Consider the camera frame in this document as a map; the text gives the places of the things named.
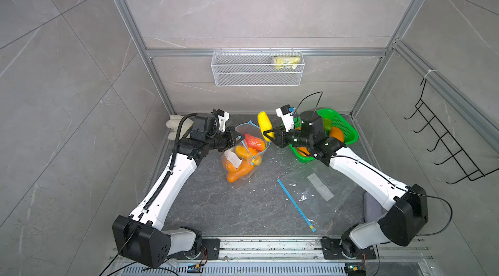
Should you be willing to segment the yellow mango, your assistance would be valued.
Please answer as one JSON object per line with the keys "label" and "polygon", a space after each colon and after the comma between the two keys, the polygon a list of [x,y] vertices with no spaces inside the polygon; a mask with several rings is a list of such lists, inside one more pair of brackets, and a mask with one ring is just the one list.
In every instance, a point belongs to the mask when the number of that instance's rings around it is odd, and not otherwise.
{"label": "yellow mango", "polygon": [[270,129],[273,129],[273,126],[272,126],[272,123],[269,119],[269,116],[267,115],[266,112],[260,112],[257,116],[257,120],[258,120],[258,124],[259,124],[259,127],[260,127],[260,130],[261,130],[261,134],[265,131],[265,130],[270,130]]}

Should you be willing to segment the clear zip-top bag blue zipper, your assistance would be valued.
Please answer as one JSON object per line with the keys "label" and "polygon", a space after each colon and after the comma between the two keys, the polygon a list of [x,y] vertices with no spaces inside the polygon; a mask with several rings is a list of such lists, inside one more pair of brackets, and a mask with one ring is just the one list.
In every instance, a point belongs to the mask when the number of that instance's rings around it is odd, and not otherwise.
{"label": "clear zip-top bag blue zipper", "polygon": [[261,167],[266,150],[270,146],[261,129],[252,121],[240,124],[236,132],[243,135],[238,145],[222,154],[222,167],[226,180],[234,189],[241,188]]}

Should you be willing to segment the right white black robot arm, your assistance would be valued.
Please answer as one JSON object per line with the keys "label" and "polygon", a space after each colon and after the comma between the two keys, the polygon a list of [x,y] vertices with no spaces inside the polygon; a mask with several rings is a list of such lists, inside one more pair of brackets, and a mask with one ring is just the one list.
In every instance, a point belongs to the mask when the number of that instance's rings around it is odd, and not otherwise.
{"label": "right white black robot arm", "polygon": [[354,181],[386,211],[379,219],[354,225],[342,235],[339,245],[344,257],[355,259],[365,249],[382,243],[405,247],[423,235],[430,199],[424,188],[408,186],[357,156],[340,139],[326,133],[317,112],[297,116],[290,105],[275,112],[282,121],[279,126],[274,126],[265,112],[257,116],[265,139],[281,148],[305,147],[309,156]]}

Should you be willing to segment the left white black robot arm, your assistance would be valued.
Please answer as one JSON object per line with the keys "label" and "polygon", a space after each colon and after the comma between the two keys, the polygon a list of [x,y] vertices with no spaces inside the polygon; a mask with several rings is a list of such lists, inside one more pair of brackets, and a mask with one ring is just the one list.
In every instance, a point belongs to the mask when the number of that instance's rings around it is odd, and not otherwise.
{"label": "left white black robot arm", "polygon": [[118,216],[112,230],[117,254],[158,268],[177,254],[197,257],[203,251],[200,231],[181,227],[162,231],[167,215],[185,182],[212,150],[227,151],[244,140],[229,113],[190,113],[181,118],[172,155],[159,179],[130,215]]}

